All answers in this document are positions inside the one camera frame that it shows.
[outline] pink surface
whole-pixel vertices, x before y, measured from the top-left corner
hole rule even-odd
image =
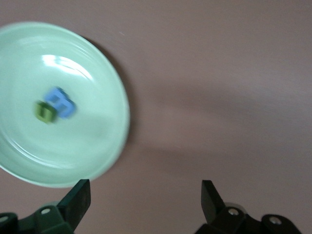
[[[312,217],[312,4],[2,0],[0,26],[44,21],[103,47],[132,108],[126,148],[91,183],[76,233],[192,234],[202,179],[257,219],[307,234]],[[69,189],[0,170],[0,212],[25,217]]]

